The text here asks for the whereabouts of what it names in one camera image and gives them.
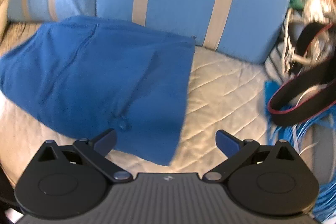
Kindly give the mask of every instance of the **ribbed black surface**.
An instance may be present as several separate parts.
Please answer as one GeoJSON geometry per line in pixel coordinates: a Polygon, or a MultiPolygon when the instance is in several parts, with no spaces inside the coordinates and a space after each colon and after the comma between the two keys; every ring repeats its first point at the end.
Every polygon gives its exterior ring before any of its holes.
{"type": "Polygon", "coordinates": [[[72,219],[48,221],[25,216],[19,224],[316,224],[308,216],[266,219],[233,203],[220,185],[197,174],[139,174],[116,185],[90,212],[72,219]]]}

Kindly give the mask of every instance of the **logo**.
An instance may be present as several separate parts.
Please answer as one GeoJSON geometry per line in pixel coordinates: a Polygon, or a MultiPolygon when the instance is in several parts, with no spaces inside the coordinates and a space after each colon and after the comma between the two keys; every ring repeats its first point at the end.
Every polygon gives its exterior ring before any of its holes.
{"type": "Polygon", "coordinates": [[[171,181],[174,179],[174,177],[172,177],[171,175],[168,175],[166,177],[163,178],[165,181],[171,181]]]}

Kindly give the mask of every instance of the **brown blanket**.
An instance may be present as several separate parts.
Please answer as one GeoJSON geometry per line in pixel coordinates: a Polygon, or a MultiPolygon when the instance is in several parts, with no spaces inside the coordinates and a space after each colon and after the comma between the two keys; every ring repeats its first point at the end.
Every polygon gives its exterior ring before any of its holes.
{"type": "Polygon", "coordinates": [[[40,26],[37,23],[8,22],[7,8],[8,0],[0,0],[0,56],[32,36],[40,26]]]}

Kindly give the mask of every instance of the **red trim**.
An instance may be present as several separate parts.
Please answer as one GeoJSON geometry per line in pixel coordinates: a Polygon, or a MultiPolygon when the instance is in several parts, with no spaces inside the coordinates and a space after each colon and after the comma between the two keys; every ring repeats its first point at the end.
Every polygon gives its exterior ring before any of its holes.
{"type": "MultiPolygon", "coordinates": [[[[324,32],[324,31],[327,31],[327,30],[329,30],[332,26],[334,25],[334,23],[330,23],[330,24],[328,24],[328,25],[326,25],[326,26],[324,26],[315,36],[314,36],[314,38],[312,39],[312,41],[319,35],[319,34],[321,34],[322,32],[324,32]]],[[[271,108],[271,106],[270,106],[270,104],[271,104],[271,101],[272,101],[272,99],[273,99],[273,97],[279,92],[279,90],[281,90],[285,85],[287,85],[288,83],[290,83],[292,80],[294,80],[296,77],[298,77],[299,75],[296,75],[294,78],[292,78],[292,79],[290,79],[289,81],[287,81],[286,83],[284,83],[274,94],[273,94],[273,96],[271,97],[271,99],[268,101],[268,104],[267,104],[267,110],[271,113],[271,114],[275,114],[275,115],[281,115],[281,114],[287,114],[287,113],[289,113],[289,112],[291,112],[291,111],[294,111],[296,108],[298,108],[298,107],[300,107],[302,104],[304,104],[306,101],[303,101],[303,102],[301,102],[301,103],[299,103],[297,106],[295,106],[295,107],[292,107],[292,108],[290,108],[290,109],[287,109],[287,110],[275,110],[275,109],[273,109],[273,108],[271,108]]],[[[314,96],[316,96],[317,94],[319,94],[320,92],[322,92],[324,89],[321,89],[319,92],[317,92],[314,96]]],[[[311,117],[309,117],[308,119],[305,119],[304,121],[302,121],[302,122],[305,122],[305,121],[307,121],[307,120],[309,120],[310,118],[312,118],[312,117],[314,117],[314,116],[316,116],[316,115],[318,115],[318,114],[321,114],[323,111],[325,111],[325,110],[327,110],[329,107],[331,107],[332,105],[334,105],[334,104],[336,104],[336,100],[334,101],[334,102],[332,102],[330,105],[328,105],[327,107],[325,107],[324,109],[322,109],[321,111],[319,111],[318,113],[316,113],[316,114],[314,114],[313,116],[311,116],[311,117]]]]}

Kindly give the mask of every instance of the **white bedsheet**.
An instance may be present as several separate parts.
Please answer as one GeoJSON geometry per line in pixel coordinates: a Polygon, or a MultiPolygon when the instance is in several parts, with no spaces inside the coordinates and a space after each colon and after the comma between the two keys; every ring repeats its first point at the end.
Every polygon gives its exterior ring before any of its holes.
{"type": "MultiPolygon", "coordinates": [[[[263,66],[251,65],[196,47],[189,79],[188,108],[180,143],[169,166],[111,151],[108,159],[133,175],[138,172],[198,172],[203,175],[226,157],[216,148],[215,133],[224,129],[240,139],[265,143],[263,66]]],[[[67,145],[72,139],[47,128],[0,93],[0,161],[15,184],[47,139],[67,145]]]]}

